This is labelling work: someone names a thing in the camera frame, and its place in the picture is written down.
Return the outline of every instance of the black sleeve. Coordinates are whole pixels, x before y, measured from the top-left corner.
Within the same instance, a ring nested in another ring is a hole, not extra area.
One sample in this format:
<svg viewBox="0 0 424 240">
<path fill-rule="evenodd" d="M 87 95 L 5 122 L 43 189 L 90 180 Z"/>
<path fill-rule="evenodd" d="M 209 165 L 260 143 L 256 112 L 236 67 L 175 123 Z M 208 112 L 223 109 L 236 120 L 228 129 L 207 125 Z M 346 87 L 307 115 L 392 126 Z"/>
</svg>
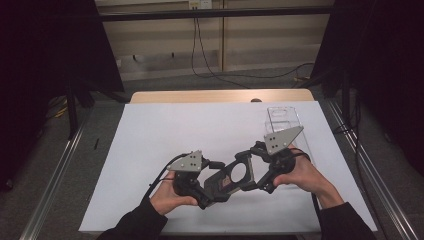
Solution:
<svg viewBox="0 0 424 240">
<path fill-rule="evenodd" d="M 103 232 L 97 239 L 156 239 L 168 219 L 159 215 L 145 199 L 140 206 L 125 214 L 115 228 Z"/>
<path fill-rule="evenodd" d="M 350 203 L 321 210 L 322 234 L 326 240 L 376 239 Z"/>
</svg>

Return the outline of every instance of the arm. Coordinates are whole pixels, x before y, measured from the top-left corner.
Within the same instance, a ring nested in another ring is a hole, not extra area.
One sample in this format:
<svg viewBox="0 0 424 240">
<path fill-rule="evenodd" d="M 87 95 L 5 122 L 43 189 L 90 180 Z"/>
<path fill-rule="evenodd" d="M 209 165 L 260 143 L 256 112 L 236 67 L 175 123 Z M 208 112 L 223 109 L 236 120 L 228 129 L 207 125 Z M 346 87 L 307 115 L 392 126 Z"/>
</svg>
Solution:
<svg viewBox="0 0 424 240">
<path fill-rule="evenodd" d="M 164 215 L 181 205 L 197 205 L 192 197 L 180 197 L 174 192 L 169 172 L 150 199 L 143 199 L 133 211 L 125 214 L 116 227 L 103 232 L 97 239 L 156 239 L 168 218 Z"/>
<path fill-rule="evenodd" d="M 321 231 L 327 240 L 375 239 L 374 234 L 337 189 L 304 156 L 296 157 L 296 167 L 274 179 L 274 186 L 296 184 L 314 193 L 321 204 Z"/>
</svg>

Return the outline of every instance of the white table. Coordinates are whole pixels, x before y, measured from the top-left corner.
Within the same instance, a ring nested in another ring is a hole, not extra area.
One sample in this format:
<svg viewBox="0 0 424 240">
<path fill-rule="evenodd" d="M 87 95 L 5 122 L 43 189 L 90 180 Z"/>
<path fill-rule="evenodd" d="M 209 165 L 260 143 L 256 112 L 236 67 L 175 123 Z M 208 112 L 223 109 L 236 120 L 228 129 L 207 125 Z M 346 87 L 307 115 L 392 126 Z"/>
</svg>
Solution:
<svg viewBox="0 0 424 240">
<path fill-rule="evenodd" d="M 296 108 L 316 167 L 376 231 L 315 101 L 126 105 L 80 231 L 99 233 L 114 227 L 140 203 L 148 184 L 176 155 L 200 149 L 210 160 L 227 164 L 234 161 L 234 154 L 249 149 L 256 140 L 263 140 L 266 109 L 278 106 Z M 252 161 L 258 180 L 267 165 L 259 158 Z M 214 172 L 204 170 L 199 179 L 202 182 Z M 310 194 L 293 186 L 279 187 L 273 194 L 240 191 L 226 203 L 206 210 L 183 206 L 167 217 L 169 221 L 162 231 L 166 235 L 319 232 Z"/>
</svg>

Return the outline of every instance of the black cable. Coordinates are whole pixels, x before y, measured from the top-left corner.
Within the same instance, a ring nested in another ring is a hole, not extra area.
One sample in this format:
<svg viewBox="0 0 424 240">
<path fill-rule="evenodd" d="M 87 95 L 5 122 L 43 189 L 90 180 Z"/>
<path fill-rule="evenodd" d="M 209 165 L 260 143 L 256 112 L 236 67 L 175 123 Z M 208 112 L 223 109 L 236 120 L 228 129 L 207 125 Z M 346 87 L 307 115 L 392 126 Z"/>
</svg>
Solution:
<svg viewBox="0 0 424 240">
<path fill-rule="evenodd" d="M 303 64 L 301 64 L 301 65 L 299 65 L 299 66 L 297 66 L 295 69 L 293 69 L 293 70 L 291 70 L 291 71 L 288 71 L 288 72 L 286 72 L 286 73 L 283 73 L 283 74 L 279 74 L 279 75 L 274 75 L 274 76 L 254 76 L 254 75 L 246 75 L 246 74 L 217 74 L 217 73 L 214 73 L 211 69 L 210 69 L 210 67 L 209 67 L 209 64 L 208 64 L 208 61 L 207 61 L 207 59 L 206 59 L 206 56 L 205 56 L 205 51 L 204 51 L 204 48 L 203 48 L 203 42 L 202 42 L 202 36 L 201 36 L 201 33 L 200 33 L 200 24 L 199 24 L 199 19 L 195 19 L 194 20 L 194 24 L 195 24 L 195 26 L 194 26 L 194 42 L 193 42 L 193 51 L 192 51 L 192 54 L 191 54 L 191 67 L 192 67 L 192 70 L 193 70 L 193 73 L 196 75 L 196 76 L 198 76 L 198 77 L 201 77 L 201 78 L 217 78 L 218 80 L 221 80 L 221 81 L 224 81 L 224 82 L 229 82 L 229 83 L 232 83 L 232 84 L 236 84 L 236 85 L 238 85 L 238 86 L 241 86 L 241 87 L 244 87 L 244 88 L 248 88 L 249 89 L 249 87 L 246 87 L 246 86 L 244 86 L 244 85 L 241 85 L 241 84 L 238 84 L 238 83 L 235 83 L 235 82 L 232 82 L 232 81 L 228 81 L 228 80 L 225 80 L 225 79 L 221 79 L 221 78 L 219 78 L 219 77 L 248 77 L 248 78 L 258 78 L 258 79 L 272 79 L 272 78 L 279 78 L 279 77 L 284 77 L 284 76 L 287 76 L 287 75 L 289 75 L 289 74 L 291 74 L 291 73 L 293 73 L 293 72 L 296 72 L 297 73 L 297 71 L 300 69 L 300 68 L 302 68 L 302 67 L 304 67 L 304 66 L 307 66 L 307 65 L 314 65 L 314 63 L 303 63 Z M 197 36 L 197 29 L 199 29 L 199 41 L 200 41 L 200 45 L 201 45 L 201 48 L 202 48 L 202 54 L 203 54 L 203 59 L 205 60 L 205 63 L 206 63 L 206 67 L 208 68 L 208 70 L 209 70 L 209 72 L 211 73 L 211 75 L 207 75 L 207 76 L 202 76 L 202 75 L 199 75 L 198 73 L 196 73 L 196 71 L 194 70 L 194 64 L 193 64 L 193 62 L 194 62 L 194 50 L 195 50 L 195 46 L 196 46 L 196 36 Z"/>
<path fill-rule="evenodd" d="M 155 181 L 153 181 L 153 183 L 152 184 L 149 184 L 149 189 L 147 190 L 147 192 L 144 194 L 144 197 L 143 197 L 143 200 L 145 199 L 145 198 L 149 198 L 150 197 L 150 194 L 152 194 L 152 192 L 153 192 L 153 190 L 155 190 L 155 188 L 156 188 L 156 186 L 158 185 L 158 183 L 160 182 L 160 181 L 162 181 L 162 180 L 170 180 L 170 179 L 167 179 L 167 178 L 163 178 L 163 179 L 161 179 L 161 177 L 162 177 L 162 175 L 163 175 L 163 173 L 166 171 L 166 168 L 169 166 L 169 165 L 171 165 L 173 162 L 175 162 L 176 160 L 178 160 L 178 159 L 180 159 L 180 158 L 182 158 L 182 157 L 185 157 L 185 156 L 187 156 L 187 155 L 189 155 L 189 153 L 183 153 L 183 154 L 180 154 L 180 155 L 178 155 L 178 156 L 176 156 L 176 157 L 174 157 L 171 161 L 169 161 L 169 163 L 168 164 L 166 164 L 165 165 L 165 167 L 162 169 L 162 171 L 159 173 L 159 175 L 158 175 L 158 177 L 155 179 Z"/>
<path fill-rule="evenodd" d="M 196 29 L 199 29 L 199 40 L 200 40 L 200 46 L 202 48 L 203 59 L 205 60 L 206 67 L 208 68 L 208 70 L 212 74 L 212 76 L 206 76 L 206 77 L 205 76 L 201 76 L 201 75 L 197 74 L 196 71 L 194 70 L 194 50 L 196 48 L 196 35 L 197 35 L 196 34 Z M 217 76 L 216 74 L 214 74 L 212 72 L 212 70 L 209 67 L 208 61 L 206 59 L 205 51 L 203 49 L 203 42 L 202 42 L 202 37 L 201 37 L 201 34 L 200 34 L 200 25 L 199 25 L 199 19 L 198 18 L 195 18 L 194 19 L 194 39 L 193 39 L 193 51 L 191 53 L 191 69 L 193 70 L 194 75 L 196 75 L 198 77 L 201 77 L 201 78 L 214 77 L 214 78 L 218 79 L 219 81 L 226 82 L 226 83 L 231 83 L 231 84 L 237 85 L 237 86 L 242 87 L 242 88 L 250 89 L 249 87 L 244 86 L 242 84 L 239 84 L 239 83 L 236 83 L 236 82 L 233 82 L 233 81 L 228 81 L 228 80 L 222 79 L 222 78 L 220 78 L 219 76 Z"/>
</svg>

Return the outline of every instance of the gray metal bracket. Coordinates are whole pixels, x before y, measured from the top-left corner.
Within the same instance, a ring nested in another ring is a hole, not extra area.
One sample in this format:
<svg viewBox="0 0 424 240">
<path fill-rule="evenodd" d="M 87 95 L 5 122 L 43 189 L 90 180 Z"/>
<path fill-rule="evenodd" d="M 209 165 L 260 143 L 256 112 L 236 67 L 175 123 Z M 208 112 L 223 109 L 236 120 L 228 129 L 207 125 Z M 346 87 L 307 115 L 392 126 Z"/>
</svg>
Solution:
<svg viewBox="0 0 424 240">
<path fill-rule="evenodd" d="M 170 171 L 200 172 L 202 171 L 202 151 L 197 150 L 180 158 L 167 167 Z"/>
<path fill-rule="evenodd" d="M 265 135 L 264 142 L 268 154 L 274 155 L 287 148 L 302 130 L 303 126 L 297 126 Z"/>
</svg>

